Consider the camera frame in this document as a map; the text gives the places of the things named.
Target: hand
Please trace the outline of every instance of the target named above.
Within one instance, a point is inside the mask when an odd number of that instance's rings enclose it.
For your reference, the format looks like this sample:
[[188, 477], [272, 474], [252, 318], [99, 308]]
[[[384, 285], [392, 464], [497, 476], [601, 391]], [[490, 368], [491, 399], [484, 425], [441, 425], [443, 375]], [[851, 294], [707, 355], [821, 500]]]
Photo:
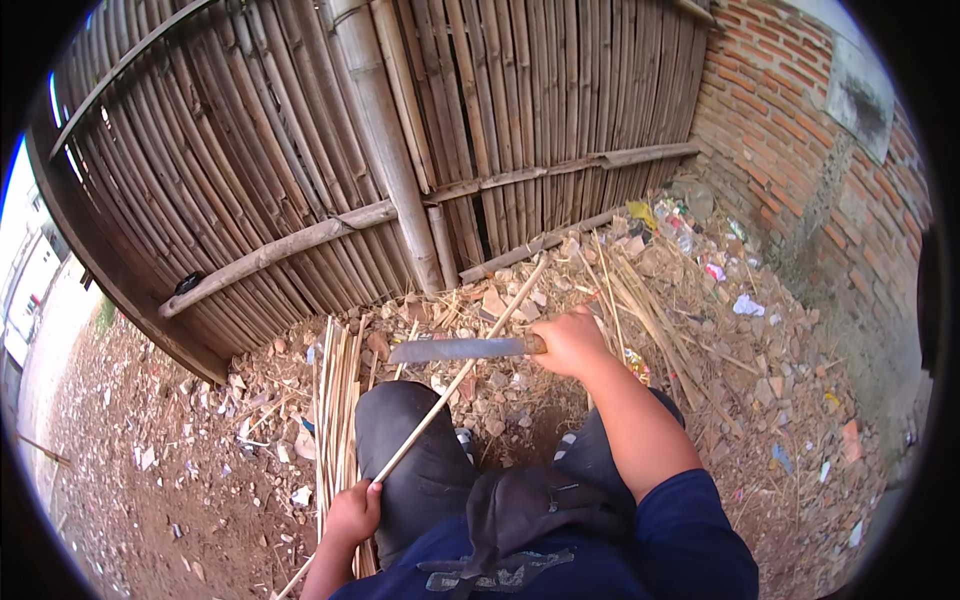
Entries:
[[546, 342], [546, 353], [535, 354], [532, 359], [548, 371], [582, 381], [599, 364], [613, 358], [593, 313], [582, 304], [531, 329]]
[[373, 535], [380, 524], [380, 493], [383, 484], [369, 479], [343, 490], [330, 503], [324, 540], [328, 537], [356, 547]]

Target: sky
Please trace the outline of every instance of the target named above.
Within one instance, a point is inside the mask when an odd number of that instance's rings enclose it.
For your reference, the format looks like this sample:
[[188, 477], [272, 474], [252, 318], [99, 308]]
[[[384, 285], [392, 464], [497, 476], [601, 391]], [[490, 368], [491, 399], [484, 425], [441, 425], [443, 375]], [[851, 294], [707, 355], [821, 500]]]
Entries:
[[35, 183], [34, 171], [27, 158], [27, 144], [21, 137], [0, 215], [0, 282], [6, 278], [27, 231], [27, 219], [33, 213], [28, 192]]

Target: dark blue shirt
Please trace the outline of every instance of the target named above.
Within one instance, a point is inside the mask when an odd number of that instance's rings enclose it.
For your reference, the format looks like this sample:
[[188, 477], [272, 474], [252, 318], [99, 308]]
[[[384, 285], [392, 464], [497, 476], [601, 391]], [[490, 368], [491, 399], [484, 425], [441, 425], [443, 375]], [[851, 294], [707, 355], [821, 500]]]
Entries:
[[[757, 598], [758, 571], [750, 550], [733, 531], [720, 496], [702, 469], [675, 475], [636, 507], [631, 540], [612, 544], [573, 529], [559, 529], [524, 550], [535, 558], [516, 592], [481, 591], [471, 597], [507, 598]], [[472, 553], [465, 516], [445, 521], [413, 543], [386, 571], [347, 584], [332, 598], [444, 598], [425, 561], [457, 560]]]

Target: left hand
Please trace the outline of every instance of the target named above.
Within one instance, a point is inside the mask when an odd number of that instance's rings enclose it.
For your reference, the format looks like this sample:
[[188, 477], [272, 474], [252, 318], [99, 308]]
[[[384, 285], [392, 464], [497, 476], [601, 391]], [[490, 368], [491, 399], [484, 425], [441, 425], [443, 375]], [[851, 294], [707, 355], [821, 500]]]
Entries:
[[324, 539], [331, 537], [356, 547], [373, 535], [380, 524], [380, 493], [383, 484], [363, 479], [343, 490], [330, 503]]

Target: wooden handle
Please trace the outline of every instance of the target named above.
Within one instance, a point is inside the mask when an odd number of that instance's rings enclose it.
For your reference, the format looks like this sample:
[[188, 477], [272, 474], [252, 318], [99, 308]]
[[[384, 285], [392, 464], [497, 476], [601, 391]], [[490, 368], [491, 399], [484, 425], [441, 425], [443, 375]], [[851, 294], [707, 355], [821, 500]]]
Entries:
[[523, 351], [527, 354], [546, 354], [546, 342], [536, 333], [523, 336]]

